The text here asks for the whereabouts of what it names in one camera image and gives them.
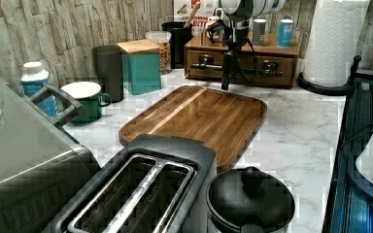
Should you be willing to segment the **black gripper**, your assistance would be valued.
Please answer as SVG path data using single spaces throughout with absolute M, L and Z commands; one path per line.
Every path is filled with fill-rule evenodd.
M 229 50 L 240 51 L 248 42 L 250 22 L 248 20 L 229 22 L 218 19 L 206 29 L 206 38 L 212 43 L 223 44 Z M 229 89 L 230 80 L 239 68 L 238 56 L 232 51 L 223 56 L 221 89 Z

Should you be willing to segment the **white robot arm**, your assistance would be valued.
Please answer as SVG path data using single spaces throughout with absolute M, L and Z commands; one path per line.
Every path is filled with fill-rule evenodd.
M 249 44 L 253 53 L 254 48 L 249 39 L 250 22 L 253 17 L 268 15 L 278 12 L 285 5 L 286 0 L 220 0 L 220 9 L 223 15 L 229 19 L 226 25 L 222 19 L 218 19 L 207 29 L 206 37 L 215 42 L 214 34 L 222 29 L 225 38 L 221 42 L 228 47 L 228 52 L 223 56 L 221 65 L 221 89 L 227 91 L 230 80 L 235 73 L 240 73 L 249 83 L 252 82 L 242 69 L 239 54 L 242 47 Z M 253 55 L 254 72 L 257 73 L 257 59 Z

